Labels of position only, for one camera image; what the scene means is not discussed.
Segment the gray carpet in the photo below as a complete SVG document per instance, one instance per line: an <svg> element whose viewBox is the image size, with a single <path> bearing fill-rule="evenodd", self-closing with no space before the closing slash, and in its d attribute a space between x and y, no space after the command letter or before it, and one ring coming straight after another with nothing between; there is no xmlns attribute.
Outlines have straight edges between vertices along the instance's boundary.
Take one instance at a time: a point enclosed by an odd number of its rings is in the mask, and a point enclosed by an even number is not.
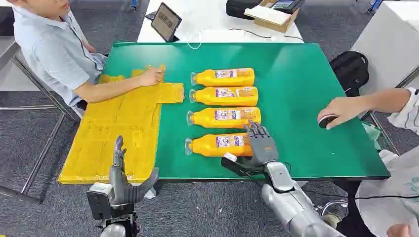
<svg viewBox="0 0 419 237"><path fill-rule="evenodd" d="M137 11L124 1L72 1L73 12L90 43L108 52L116 40L136 41L148 2ZM317 42L328 59L348 50L371 18L365 0L306 0L297 18L303 38ZM37 92L2 92L0 105L47 101ZM20 190L58 118L57 111L0 112L0 185ZM0 196L0 235L98 236L85 197L89 185L61 185L56 179L77 129L65 120L30 194L41 196L33 206ZM418 144L413 134L388 130L402 151ZM339 193L330 182L309 182L306 189ZM159 195L136 205L145 237L286 237L252 182L162 184ZM329 198L309 196L317 204Z"/></svg>

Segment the shirt collar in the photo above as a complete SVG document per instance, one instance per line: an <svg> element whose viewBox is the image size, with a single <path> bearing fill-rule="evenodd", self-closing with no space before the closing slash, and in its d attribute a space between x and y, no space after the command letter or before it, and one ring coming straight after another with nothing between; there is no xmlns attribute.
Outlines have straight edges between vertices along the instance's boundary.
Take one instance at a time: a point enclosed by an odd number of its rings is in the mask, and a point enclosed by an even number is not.
<svg viewBox="0 0 419 237"><path fill-rule="evenodd" d="M42 16L38 16L19 6L13 6L13 9L19 14L21 14L23 17L28 17L31 20L34 20L36 23L43 24L43 25L56 26L61 29L65 29L67 27L67 23L65 21L59 22L56 20L51 20Z"/></svg>

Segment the robotic hand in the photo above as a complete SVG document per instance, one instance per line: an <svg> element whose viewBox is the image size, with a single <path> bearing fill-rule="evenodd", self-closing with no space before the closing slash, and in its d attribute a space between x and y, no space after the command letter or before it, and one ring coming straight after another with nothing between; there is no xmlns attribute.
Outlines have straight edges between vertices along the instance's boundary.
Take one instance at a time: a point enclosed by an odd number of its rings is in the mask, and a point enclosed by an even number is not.
<svg viewBox="0 0 419 237"><path fill-rule="evenodd" d="M115 141L113 165L109 168L109 184L95 183L87 191L87 199L95 220L102 220L101 237L135 237L138 233L134 203L141 201L159 177L154 168L139 186L128 183L125 174L126 149L122 136Z"/></svg>
<svg viewBox="0 0 419 237"><path fill-rule="evenodd" d="M287 167L278 162L273 138L259 123L245 126L253 151L252 158L224 156L221 164L239 175L264 173L262 198L272 208L277 219L294 237L344 237L327 225L314 210L314 204L300 186L291 179Z"/></svg>

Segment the boy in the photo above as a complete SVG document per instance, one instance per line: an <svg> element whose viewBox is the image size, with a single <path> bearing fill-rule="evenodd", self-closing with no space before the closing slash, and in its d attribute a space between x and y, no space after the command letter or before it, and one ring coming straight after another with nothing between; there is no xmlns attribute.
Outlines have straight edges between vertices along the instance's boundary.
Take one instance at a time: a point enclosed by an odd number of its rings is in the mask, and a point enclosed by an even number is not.
<svg viewBox="0 0 419 237"><path fill-rule="evenodd" d="M162 73L149 68L119 82L96 84L106 57L95 53L70 10L69 0L8 0L14 5L15 40L34 73L70 107L107 100L140 86L157 84Z"/></svg>
<svg viewBox="0 0 419 237"><path fill-rule="evenodd" d="M338 97L321 110L317 120L334 114L335 120L328 124L331 129L363 111L374 110L393 113L388 120L396 127L419 132L419 90L388 89L372 95ZM419 198L384 197L354 199L371 196L419 195L419 147L398 157L383 150L380 156L391 173L382 181L337 183L348 192L349 215L338 223L341 233L359 237L417 237L419 236Z"/></svg>

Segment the orange juice bottle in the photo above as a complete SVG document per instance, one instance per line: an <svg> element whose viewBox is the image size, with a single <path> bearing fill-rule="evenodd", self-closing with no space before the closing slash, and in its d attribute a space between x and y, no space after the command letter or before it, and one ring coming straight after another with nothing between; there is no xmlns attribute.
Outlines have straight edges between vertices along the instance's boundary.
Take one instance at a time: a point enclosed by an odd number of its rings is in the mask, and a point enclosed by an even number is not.
<svg viewBox="0 0 419 237"><path fill-rule="evenodd" d="M251 157L253 153L247 133L222 135L205 135L201 138L185 141L185 153L198 153L205 157L222 157L227 152L240 156Z"/></svg>
<svg viewBox="0 0 419 237"><path fill-rule="evenodd" d="M205 70L201 73L191 73L191 84L204 86L252 86L254 71L252 68L237 68L228 70Z"/></svg>
<svg viewBox="0 0 419 237"><path fill-rule="evenodd" d="M191 103L201 102L206 105L255 106L258 93L254 86L245 87L206 87L202 90L191 89Z"/></svg>
<svg viewBox="0 0 419 237"><path fill-rule="evenodd" d="M186 122L189 126L197 124L206 128L244 128L243 125L248 125L250 119L260 123L259 108L206 108L195 113L188 111L186 114Z"/></svg>

